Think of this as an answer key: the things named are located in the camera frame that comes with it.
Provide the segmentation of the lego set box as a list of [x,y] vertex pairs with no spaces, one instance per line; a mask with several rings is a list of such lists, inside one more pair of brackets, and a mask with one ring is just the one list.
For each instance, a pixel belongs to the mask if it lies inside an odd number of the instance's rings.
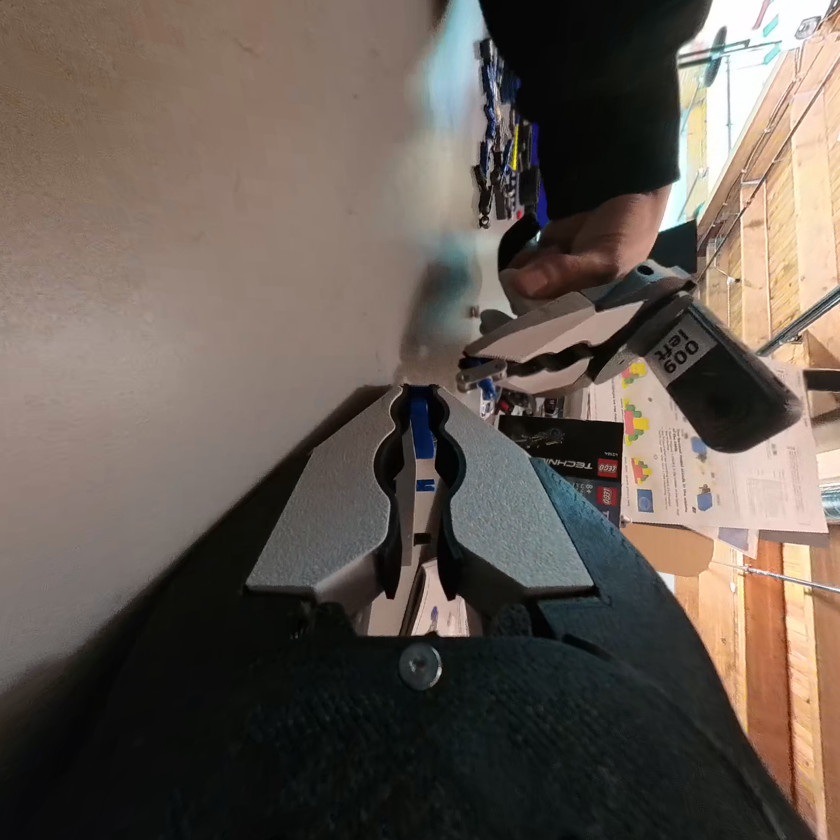
[[620,527],[624,442],[620,423],[500,415],[497,428],[530,457],[543,460]]

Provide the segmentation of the lego instruction booklet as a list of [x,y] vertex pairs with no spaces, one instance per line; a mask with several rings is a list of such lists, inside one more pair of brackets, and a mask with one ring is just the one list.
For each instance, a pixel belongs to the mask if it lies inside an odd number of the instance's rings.
[[469,615],[459,595],[446,596],[437,560],[417,567],[400,630],[402,636],[468,637]]

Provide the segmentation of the pile of lego pieces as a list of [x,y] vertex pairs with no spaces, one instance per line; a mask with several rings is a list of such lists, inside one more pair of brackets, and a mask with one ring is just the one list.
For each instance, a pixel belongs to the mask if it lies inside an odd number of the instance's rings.
[[536,214],[542,179],[537,127],[517,106],[520,80],[490,38],[483,38],[477,48],[486,127],[473,174],[478,227],[488,230],[492,218],[505,222]]

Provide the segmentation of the printed instruction sheet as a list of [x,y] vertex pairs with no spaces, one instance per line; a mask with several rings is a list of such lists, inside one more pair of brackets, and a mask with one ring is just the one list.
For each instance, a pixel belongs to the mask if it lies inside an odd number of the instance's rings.
[[590,419],[624,427],[622,514],[631,522],[827,531],[806,413],[781,434],[729,455],[701,441],[645,362],[590,386],[587,395]]

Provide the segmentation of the brown cardboard sheet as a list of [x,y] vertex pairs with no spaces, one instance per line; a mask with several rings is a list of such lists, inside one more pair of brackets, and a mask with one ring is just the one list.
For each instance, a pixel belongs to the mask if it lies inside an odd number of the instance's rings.
[[659,573],[696,578],[707,571],[715,541],[681,527],[627,523],[622,533]]

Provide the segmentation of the grey lego beam blue bracket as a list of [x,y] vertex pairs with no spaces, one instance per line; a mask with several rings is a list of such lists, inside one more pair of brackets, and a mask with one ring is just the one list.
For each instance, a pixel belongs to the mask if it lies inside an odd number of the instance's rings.
[[402,567],[408,569],[432,556],[430,548],[437,524],[435,502],[438,474],[435,468],[436,438],[429,412],[431,391],[424,386],[408,386],[407,426],[402,435],[404,464],[396,478],[398,517],[402,530]]

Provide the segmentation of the small grey lego connector assembly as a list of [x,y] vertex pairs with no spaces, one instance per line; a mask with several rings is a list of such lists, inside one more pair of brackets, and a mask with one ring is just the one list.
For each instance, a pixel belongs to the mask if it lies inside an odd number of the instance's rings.
[[495,403],[501,391],[499,385],[507,375],[508,363],[501,359],[466,356],[458,361],[455,383],[458,392],[478,391],[486,403]]

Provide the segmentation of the person's left hand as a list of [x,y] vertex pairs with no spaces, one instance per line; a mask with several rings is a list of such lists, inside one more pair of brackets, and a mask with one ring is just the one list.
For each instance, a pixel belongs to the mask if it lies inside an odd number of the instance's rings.
[[624,277],[655,245],[670,191],[665,185],[618,196],[548,223],[539,242],[500,272],[502,288],[526,301],[543,301]]

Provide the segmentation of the partly built lego vehicle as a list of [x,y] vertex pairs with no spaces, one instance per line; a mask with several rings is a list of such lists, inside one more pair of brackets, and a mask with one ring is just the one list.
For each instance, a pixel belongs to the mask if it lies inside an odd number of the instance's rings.
[[530,395],[502,388],[497,396],[496,412],[498,415],[562,418],[564,398],[551,395]]

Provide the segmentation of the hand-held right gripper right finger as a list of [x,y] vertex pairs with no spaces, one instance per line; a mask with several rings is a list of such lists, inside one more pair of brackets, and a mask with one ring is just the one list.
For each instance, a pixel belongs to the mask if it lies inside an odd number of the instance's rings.
[[595,593],[595,583],[526,452],[445,388],[432,387],[437,576],[490,618],[503,606]]

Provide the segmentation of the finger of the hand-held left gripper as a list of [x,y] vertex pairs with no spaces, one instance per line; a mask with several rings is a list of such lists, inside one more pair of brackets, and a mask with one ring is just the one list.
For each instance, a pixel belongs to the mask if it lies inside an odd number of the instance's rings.
[[504,362],[501,386],[509,391],[538,396],[571,388],[587,372],[592,357],[534,356],[524,362]]
[[597,310],[587,299],[558,299],[512,318],[465,346],[472,358],[514,363],[557,354],[577,344],[596,347],[623,330],[643,307],[641,301]]

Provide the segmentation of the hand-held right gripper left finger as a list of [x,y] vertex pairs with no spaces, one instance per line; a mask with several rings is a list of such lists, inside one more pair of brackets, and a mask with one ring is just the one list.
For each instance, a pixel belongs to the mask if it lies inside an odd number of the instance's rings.
[[248,576],[250,592],[337,603],[349,617],[381,594],[395,598],[404,434],[405,387],[398,385],[312,450]]

